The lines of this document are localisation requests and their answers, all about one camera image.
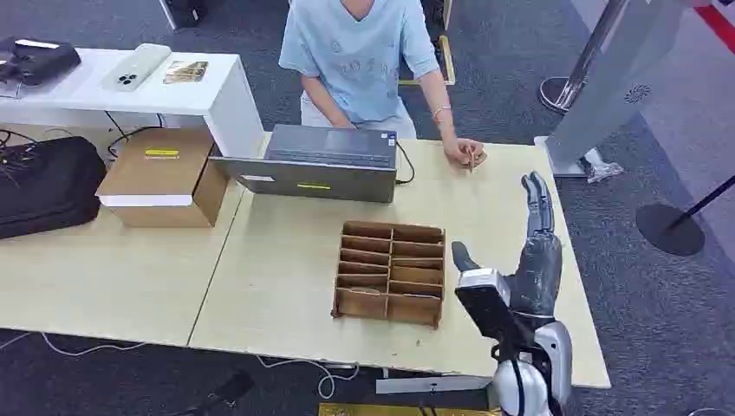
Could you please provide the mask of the person's left hand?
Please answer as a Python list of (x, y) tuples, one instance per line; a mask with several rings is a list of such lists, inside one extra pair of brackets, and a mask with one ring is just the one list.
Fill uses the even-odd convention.
[(484, 144), (479, 141), (453, 138), (442, 140), (442, 143), (448, 160), (470, 172), (482, 165), (487, 158)]

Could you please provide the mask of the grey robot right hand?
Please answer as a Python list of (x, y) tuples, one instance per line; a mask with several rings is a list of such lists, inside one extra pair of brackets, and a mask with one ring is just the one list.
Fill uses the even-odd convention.
[(475, 320), (498, 319), (512, 314), (554, 321), (560, 290), (563, 254), (555, 233), (554, 207), (549, 187), (535, 171), (525, 174), (521, 184), (527, 193), (526, 237), (517, 269), (504, 275), (483, 268), (460, 241), (451, 244), (452, 260), (459, 271), (455, 295)]

